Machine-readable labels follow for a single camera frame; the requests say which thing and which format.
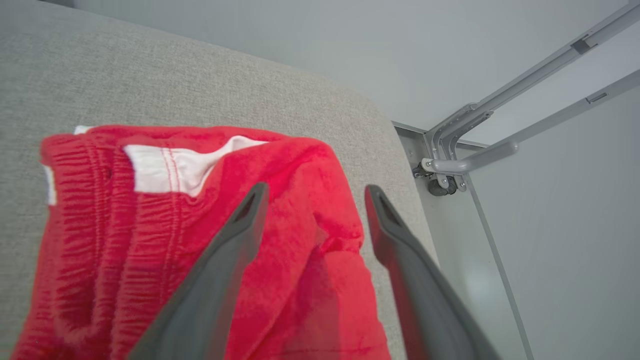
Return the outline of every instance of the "caster wheel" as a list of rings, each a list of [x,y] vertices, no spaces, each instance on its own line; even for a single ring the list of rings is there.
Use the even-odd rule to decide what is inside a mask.
[[[449,195],[455,194],[456,190],[458,189],[456,186],[455,179],[453,178],[453,176],[447,176],[447,180],[449,182],[448,188],[443,189],[438,184],[438,179],[433,179],[429,181],[429,183],[427,184],[427,190],[429,190],[429,193],[433,196],[444,196],[447,194]]]

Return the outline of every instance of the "white fabric patch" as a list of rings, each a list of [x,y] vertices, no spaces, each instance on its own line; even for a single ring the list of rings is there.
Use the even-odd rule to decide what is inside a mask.
[[[44,167],[44,174],[47,176],[47,184],[49,185],[47,203],[51,206],[55,206],[57,203],[58,194],[56,193],[56,183],[53,178],[53,169],[45,165],[42,165],[42,167]]]
[[[84,126],[84,125],[78,125],[76,126],[76,128],[74,129],[74,135],[78,135],[78,134],[84,134],[87,131],[89,131],[90,129],[93,129],[95,126]]]
[[[147,145],[127,145],[124,151],[133,164],[136,192],[182,192],[196,197],[224,155],[264,143],[238,135],[207,154]]]

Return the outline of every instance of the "red garment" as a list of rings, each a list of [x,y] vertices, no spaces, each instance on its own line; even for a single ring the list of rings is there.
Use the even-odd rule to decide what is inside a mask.
[[[46,138],[42,163],[50,215],[13,359],[125,358],[259,181],[269,209],[227,359],[390,358],[359,255],[362,224],[325,143],[234,127],[103,126]]]

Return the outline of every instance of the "gray fabric surface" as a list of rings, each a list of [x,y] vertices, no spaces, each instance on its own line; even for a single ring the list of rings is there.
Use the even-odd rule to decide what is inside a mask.
[[[78,124],[256,127],[330,144],[368,232],[364,187],[380,185],[435,256],[388,119],[325,78],[214,45],[35,0],[0,4],[0,357],[29,309],[47,218],[43,137]],[[367,237],[380,320],[404,357],[387,273]]]

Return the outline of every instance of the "clothing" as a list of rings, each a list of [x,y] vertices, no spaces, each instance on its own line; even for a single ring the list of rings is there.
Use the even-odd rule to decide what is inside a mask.
[[[51,181],[14,359],[122,359],[249,189],[269,184],[227,359],[388,359],[340,163],[309,138],[101,126],[42,143]]]

